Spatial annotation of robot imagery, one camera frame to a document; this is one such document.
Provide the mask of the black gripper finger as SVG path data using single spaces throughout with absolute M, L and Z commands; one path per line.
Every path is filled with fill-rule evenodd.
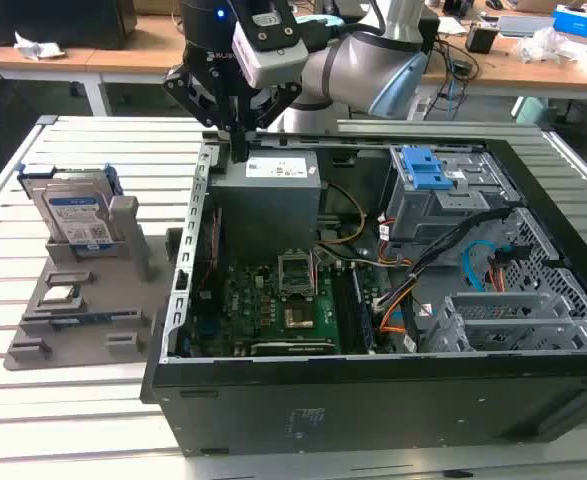
M 186 63 L 174 67 L 165 77 L 166 92 L 205 127 L 215 126 L 230 145 L 234 163 L 240 162 L 240 129 L 237 107 L 224 85 L 218 66 L 197 67 Z
M 301 94 L 299 82 L 261 89 L 247 87 L 238 97 L 238 162 L 248 159 L 249 143 L 258 129 L 268 128 Z

